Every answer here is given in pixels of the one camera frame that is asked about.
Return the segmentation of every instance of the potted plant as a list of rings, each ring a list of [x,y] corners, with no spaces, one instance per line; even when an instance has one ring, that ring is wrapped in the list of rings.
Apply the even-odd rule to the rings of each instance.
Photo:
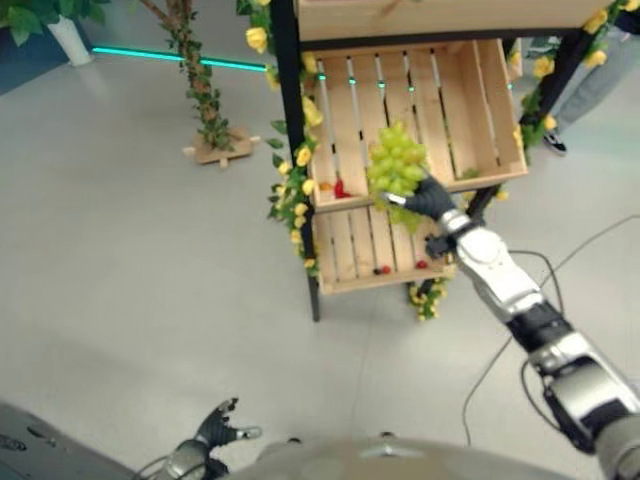
[[[42,34],[45,25],[69,57],[71,65],[80,66],[91,56],[78,34],[74,17],[90,18],[104,24],[101,5],[110,0],[3,0],[0,3],[0,28],[6,27],[16,45],[26,42],[32,34]]]

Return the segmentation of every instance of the teal led strip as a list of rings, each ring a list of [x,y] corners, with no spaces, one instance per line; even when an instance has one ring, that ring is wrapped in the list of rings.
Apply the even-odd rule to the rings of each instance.
[[[123,55],[126,57],[142,57],[153,58],[155,60],[168,60],[171,62],[179,62],[182,57],[179,55],[173,55],[164,52],[153,52],[149,50],[133,50],[130,48],[111,48],[111,47],[93,47],[94,53],[106,53],[109,55]],[[203,65],[210,65],[213,67],[224,68],[237,68],[240,70],[249,70],[252,72],[264,72],[266,68],[264,65],[257,65],[255,63],[234,62],[231,60],[221,60],[218,58],[203,58],[201,60]]]

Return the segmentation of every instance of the wooden plank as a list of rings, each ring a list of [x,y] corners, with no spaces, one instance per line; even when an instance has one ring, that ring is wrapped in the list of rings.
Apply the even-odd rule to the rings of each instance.
[[[356,278],[356,264],[351,241],[351,225],[348,212],[327,213],[331,221],[333,248],[336,255],[338,282]]]
[[[440,76],[446,125],[451,137],[453,164],[456,176],[459,177],[467,169],[476,168],[470,119],[462,86],[462,72],[455,55],[449,55],[442,49],[436,49],[435,56]]]
[[[298,0],[300,39],[579,28],[610,0]]]
[[[353,75],[356,79],[356,94],[360,111],[360,126],[365,146],[378,140],[378,130],[386,125],[384,106],[378,88],[373,55],[358,56],[351,59]],[[388,265],[396,269],[389,231],[389,218],[386,213],[369,208],[373,251],[377,267]]]
[[[477,45],[480,53],[482,79],[498,145],[500,165],[505,167],[515,163],[519,170],[526,172],[524,152],[518,147],[513,136],[518,123],[513,116],[502,45],[500,40],[481,40],[477,42]]]
[[[323,294],[329,295],[334,293],[344,293],[353,290],[362,290],[365,288],[382,287],[384,285],[392,285],[395,283],[419,282],[428,278],[440,278],[451,276],[451,272],[447,268],[411,270],[408,272],[395,272],[388,275],[374,275],[367,278],[359,278],[348,280],[332,285],[325,285]]]
[[[404,66],[404,58],[399,53],[383,53],[380,55],[382,75],[386,84],[385,99],[389,120],[401,120],[410,125],[413,123],[413,110],[409,97],[409,84]],[[393,250],[396,267],[399,272],[413,270],[413,244],[411,236],[404,225],[391,225]]]
[[[323,64],[340,178],[344,182],[345,191],[357,198],[368,198],[369,190],[360,154],[360,126],[356,125],[346,59],[323,59]],[[349,215],[357,271],[359,274],[369,274],[375,268],[369,216],[363,210],[354,210]]]
[[[415,88],[416,111],[421,136],[427,146],[427,161],[431,174],[442,183],[453,181],[451,155],[442,117],[440,95],[436,85],[431,52],[427,49],[409,50],[411,78]]]
[[[482,73],[480,72],[480,59],[476,52],[475,42],[465,42],[458,55],[460,71],[462,74],[462,87],[469,119],[473,119],[471,137],[473,138],[474,153],[476,156],[476,168],[481,175],[495,173],[498,167],[496,150],[493,143],[493,134],[489,126],[489,111],[484,87],[482,85]]]
[[[320,288],[336,283],[335,259],[331,243],[331,225],[328,215],[313,216],[314,239],[318,243],[318,281]]]

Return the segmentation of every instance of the person's leg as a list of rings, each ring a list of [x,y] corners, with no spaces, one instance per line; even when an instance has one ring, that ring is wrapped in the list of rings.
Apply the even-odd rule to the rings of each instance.
[[[595,67],[560,106],[556,114],[558,133],[586,115],[611,93],[635,64],[640,41],[613,27],[607,34],[607,61]]]

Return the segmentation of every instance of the green grapes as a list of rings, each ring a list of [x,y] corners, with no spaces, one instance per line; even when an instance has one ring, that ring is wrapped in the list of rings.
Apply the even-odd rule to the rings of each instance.
[[[378,209],[389,212],[392,223],[402,223],[413,233],[423,218],[413,212],[382,201],[380,193],[390,192],[403,197],[413,195],[420,181],[427,176],[427,149],[413,141],[406,126],[395,122],[381,128],[380,143],[369,147],[371,166],[367,169],[369,193]]]

